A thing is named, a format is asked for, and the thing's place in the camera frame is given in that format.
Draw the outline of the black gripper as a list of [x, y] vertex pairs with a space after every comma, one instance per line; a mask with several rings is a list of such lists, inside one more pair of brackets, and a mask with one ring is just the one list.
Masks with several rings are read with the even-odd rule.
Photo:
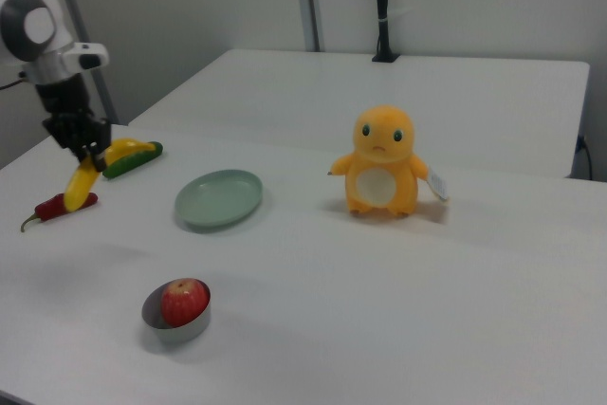
[[97, 117], [80, 74], [66, 80], [36, 84], [36, 92], [50, 115], [43, 126], [63, 149], [69, 149], [82, 163], [91, 157], [95, 169], [107, 168], [105, 152], [111, 144], [111, 124]]

